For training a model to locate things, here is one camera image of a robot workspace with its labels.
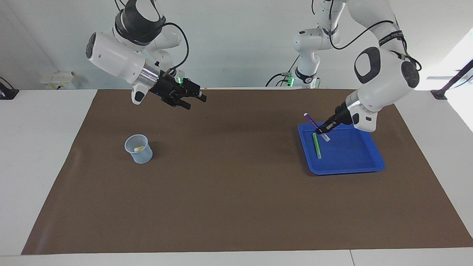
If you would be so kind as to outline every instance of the marker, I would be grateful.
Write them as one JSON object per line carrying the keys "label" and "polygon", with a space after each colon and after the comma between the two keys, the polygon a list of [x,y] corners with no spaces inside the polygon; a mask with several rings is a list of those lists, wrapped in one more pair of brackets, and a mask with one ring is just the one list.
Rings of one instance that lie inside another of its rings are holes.
{"label": "marker", "polygon": [[[305,113],[304,117],[307,119],[307,121],[309,121],[315,127],[315,129],[319,128],[319,126],[315,123],[315,121],[310,117],[308,113]],[[321,134],[321,136],[324,138],[326,142],[330,141],[330,138],[327,136],[327,134],[323,133]]]}
{"label": "marker", "polygon": [[315,151],[317,152],[317,159],[322,159],[322,154],[320,153],[319,141],[317,140],[317,134],[313,133],[312,137],[314,138]]}

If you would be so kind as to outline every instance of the brown table mat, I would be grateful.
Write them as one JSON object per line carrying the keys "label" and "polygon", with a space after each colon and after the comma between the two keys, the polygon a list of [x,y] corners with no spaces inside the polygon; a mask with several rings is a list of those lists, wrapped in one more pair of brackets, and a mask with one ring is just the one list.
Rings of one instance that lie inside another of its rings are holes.
{"label": "brown table mat", "polygon": [[[98,91],[22,254],[472,247],[395,106],[378,173],[309,172],[297,126],[348,90],[214,90],[192,110]],[[154,158],[133,162],[136,133]]]}

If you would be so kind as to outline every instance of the white table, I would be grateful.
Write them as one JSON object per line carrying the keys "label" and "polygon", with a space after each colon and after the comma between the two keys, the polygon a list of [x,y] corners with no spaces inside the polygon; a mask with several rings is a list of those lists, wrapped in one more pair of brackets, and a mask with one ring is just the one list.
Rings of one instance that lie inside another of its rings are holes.
{"label": "white table", "polygon": [[[19,256],[96,90],[21,91],[0,101],[0,265],[471,265],[473,248]],[[473,233],[473,133],[446,101],[415,91],[396,103]]]}

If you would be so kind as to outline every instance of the plastic tray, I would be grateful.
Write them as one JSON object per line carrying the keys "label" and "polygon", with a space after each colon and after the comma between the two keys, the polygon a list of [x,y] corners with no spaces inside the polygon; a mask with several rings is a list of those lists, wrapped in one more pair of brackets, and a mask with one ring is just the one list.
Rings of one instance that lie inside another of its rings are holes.
{"label": "plastic tray", "polygon": [[318,137],[322,159],[317,158],[310,123],[299,125],[299,135],[310,170],[316,175],[337,175],[378,172],[385,163],[373,138],[353,125],[341,124],[327,135],[329,142]]}

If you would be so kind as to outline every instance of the white wall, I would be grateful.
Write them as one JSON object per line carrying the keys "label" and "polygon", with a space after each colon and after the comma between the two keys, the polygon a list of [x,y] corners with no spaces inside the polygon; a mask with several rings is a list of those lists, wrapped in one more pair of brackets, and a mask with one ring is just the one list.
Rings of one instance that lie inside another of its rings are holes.
{"label": "white wall", "polygon": [[[473,27],[471,0],[390,2],[408,40],[410,54],[427,70],[423,76]],[[309,0],[161,0],[161,5],[168,21],[179,24],[189,38],[191,53],[182,69],[203,87],[264,86],[269,77],[286,71],[296,58],[292,36],[301,29],[315,27]],[[15,35],[16,28],[5,23],[2,14],[1,75],[34,89],[38,69],[52,68],[84,76],[82,83],[86,88],[129,87],[97,69],[84,52],[94,31],[113,26],[117,13],[113,0],[0,0],[2,12],[5,7],[21,21],[33,40],[31,45],[37,49],[28,49],[18,36],[5,37]],[[340,23],[344,44],[364,29],[348,12]],[[358,87],[353,62],[362,50],[376,44],[376,39],[366,34],[346,50],[320,52],[322,87]],[[44,55],[32,59],[38,51]],[[184,56],[184,45],[170,52],[178,62]]]}

